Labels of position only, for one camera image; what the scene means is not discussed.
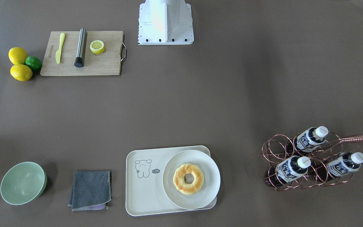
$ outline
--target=cutting board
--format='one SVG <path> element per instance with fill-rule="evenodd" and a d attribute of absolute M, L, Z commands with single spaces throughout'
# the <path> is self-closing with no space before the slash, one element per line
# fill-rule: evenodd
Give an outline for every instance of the cutting board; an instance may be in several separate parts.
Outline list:
<path fill-rule="evenodd" d="M 49 43 L 44 55 L 41 76 L 107 76 L 120 75 L 121 50 L 124 38 L 123 31 L 87 31 L 84 66 L 74 66 L 77 54 L 79 31 L 63 32 L 65 41 L 62 46 L 61 62 L 56 63 L 55 54 L 59 48 L 60 34 L 51 32 Z M 101 40 L 105 44 L 105 52 L 94 54 L 89 46 L 94 40 Z"/>

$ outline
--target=bread ring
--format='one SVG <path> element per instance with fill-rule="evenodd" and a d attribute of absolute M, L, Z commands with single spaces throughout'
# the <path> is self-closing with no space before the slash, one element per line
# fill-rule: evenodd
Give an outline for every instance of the bread ring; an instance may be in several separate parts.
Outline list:
<path fill-rule="evenodd" d="M 184 177 L 189 173 L 194 177 L 194 181 L 191 184 L 187 184 L 186 181 L 184 181 Z M 190 163 L 182 164 L 176 169 L 175 174 L 173 175 L 173 184 L 181 193 L 193 195 L 201 190 L 201 187 L 204 184 L 204 175 L 200 170 L 200 167 Z"/>

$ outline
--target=dark bottle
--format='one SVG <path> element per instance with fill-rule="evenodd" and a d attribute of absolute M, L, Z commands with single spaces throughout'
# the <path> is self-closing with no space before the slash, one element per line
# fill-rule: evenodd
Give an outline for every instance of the dark bottle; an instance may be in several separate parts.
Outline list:
<path fill-rule="evenodd" d="M 328 133 L 329 130 L 324 126 L 318 128 L 311 127 L 294 138 L 295 149 L 291 143 L 287 143 L 286 150 L 288 154 L 293 154 L 297 151 L 301 155 L 308 155 L 326 142 L 326 135 Z"/>
<path fill-rule="evenodd" d="M 351 174 L 359 170 L 360 164 L 363 162 L 363 154 L 361 152 L 341 153 L 337 158 L 326 164 L 327 169 L 324 166 L 320 166 L 316 169 L 316 174 L 313 176 L 319 182 L 327 182 L 338 177 Z"/>
<path fill-rule="evenodd" d="M 285 159 L 275 167 L 271 167 L 265 173 L 265 181 L 271 187 L 281 187 L 283 184 L 294 181 L 307 174 L 307 168 L 311 165 L 308 157 L 292 156 Z"/>

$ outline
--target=green bowl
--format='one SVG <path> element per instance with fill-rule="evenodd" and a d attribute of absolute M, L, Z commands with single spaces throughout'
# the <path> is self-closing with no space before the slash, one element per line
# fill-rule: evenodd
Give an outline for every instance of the green bowl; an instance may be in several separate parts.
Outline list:
<path fill-rule="evenodd" d="M 46 188 L 43 168 L 31 161 L 12 167 L 1 182 L 1 196 L 9 204 L 22 205 L 39 197 Z"/>

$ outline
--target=folded cloth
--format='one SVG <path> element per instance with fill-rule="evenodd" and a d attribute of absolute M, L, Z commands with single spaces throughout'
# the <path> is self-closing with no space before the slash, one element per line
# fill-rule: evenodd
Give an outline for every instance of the folded cloth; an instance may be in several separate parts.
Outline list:
<path fill-rule="evenodd" d="M 76 171 L 68 206 L 76 210 L 102 210 L 111 201 L 110 171 Z"/>

